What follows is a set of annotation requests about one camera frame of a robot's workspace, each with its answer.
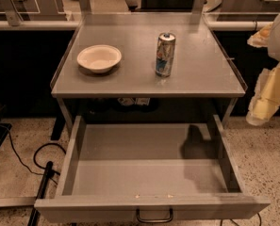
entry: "silver can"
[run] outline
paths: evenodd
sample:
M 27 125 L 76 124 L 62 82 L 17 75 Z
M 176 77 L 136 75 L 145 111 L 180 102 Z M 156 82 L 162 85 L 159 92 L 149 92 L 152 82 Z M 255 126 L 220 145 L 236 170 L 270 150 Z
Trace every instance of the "silver can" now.
M 171 74 L 176 37 L 172 33 L 161 33 L 158 36 L 156 51 L 156 74 L 167 77 Z

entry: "bowl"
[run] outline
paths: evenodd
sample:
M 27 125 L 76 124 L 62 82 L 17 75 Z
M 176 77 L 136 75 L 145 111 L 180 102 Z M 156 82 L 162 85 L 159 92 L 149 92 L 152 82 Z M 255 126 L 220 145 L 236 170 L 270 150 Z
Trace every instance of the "bowl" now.
M 121 61 L 120 50 L 109 45 L 94 45 L 80 52 L 77 62 L 93 73 L 106 73 Z

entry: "drawer handle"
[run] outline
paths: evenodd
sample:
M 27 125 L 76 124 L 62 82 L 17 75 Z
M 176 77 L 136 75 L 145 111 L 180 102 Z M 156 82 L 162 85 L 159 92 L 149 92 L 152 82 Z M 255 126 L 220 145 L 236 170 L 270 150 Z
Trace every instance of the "drawer handle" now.
M 165 219 L 143 219 L 140 218 L 140 209 L 137 209 L 137 219 L 138 222 L 141 223 L 166 223 L 166 222 L 171 222 L 173 220 L 173 209 L 170 208 L 170 216 Z

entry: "drawer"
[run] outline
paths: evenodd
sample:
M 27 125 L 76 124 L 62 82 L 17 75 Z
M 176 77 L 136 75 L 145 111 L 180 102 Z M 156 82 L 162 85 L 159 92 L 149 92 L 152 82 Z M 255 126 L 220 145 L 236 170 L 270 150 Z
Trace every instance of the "drawer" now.
M 207 123 L 85 123 L 77 116 L 50 222 L 250 218 L 270 204 L 241 181 L 217 115 Z

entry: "floor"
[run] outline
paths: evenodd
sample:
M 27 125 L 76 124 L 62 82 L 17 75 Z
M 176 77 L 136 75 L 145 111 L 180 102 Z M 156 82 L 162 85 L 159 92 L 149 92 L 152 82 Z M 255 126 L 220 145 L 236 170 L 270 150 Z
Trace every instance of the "floor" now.
M 96 11 L 127 11 L 124 0 L 91 0 L 92 8 Z M 77 12 L 77 1 L 67 0 L 65 5 Z M 10 130 L 17 153 L 25 164 L 33 171 L 42 172 L 33 163 L 34 152 L 44 143 L 50 142 L 50 136 L 54 126 L 54 118 L 4 118 L 3 122 L 12 124 Z M 274 117 L 269 123 L 261 127 L 249 125 L 245 118 L 234 117 L 230 119 L 225 134 L 231 146 L 239 173 L 242 176 L 250 194 L 264 196 L 271 200 L 271 205 L 264 209 L 260 216 L 262 225 L 280 226 L 280 117 Z M 68 133 L 63 131 L 57 143 L 64 148 L 69 141 Z M 54 169 L 61 171 L 64 154 L 56 147 L 45 148 L 38 154 L 38 162 L 45 165 L 47 161 L 54 162 Z M 8 197 L 33 197 L 36 196 L 41 176 L 31 174 L 23 167 L 13 150 L 9 139 L 4 141 L 0 148 L 0 198 Z M 45 198 L 53 198 L 56 185 L 49 182 Z M 1 209 L 0 226 L 27 225 L 31 208 Z M 235 220 L 240 226 L 259 225 L 257 216 L 245 220 Z M 52 224 L 40 217 L 38 225 L 41 226 L 65 226 L 68 224 Z M 106 222 L 106 223 L 80 223 L 78 225 L 90 226 L 127 226 L 139 225 L 138 223 Z M 168 226 L 219 226 L 219 220 L 194 220 L 177 221 L 166 224 Z M 223 225 L 235 225 L 225 220 Z

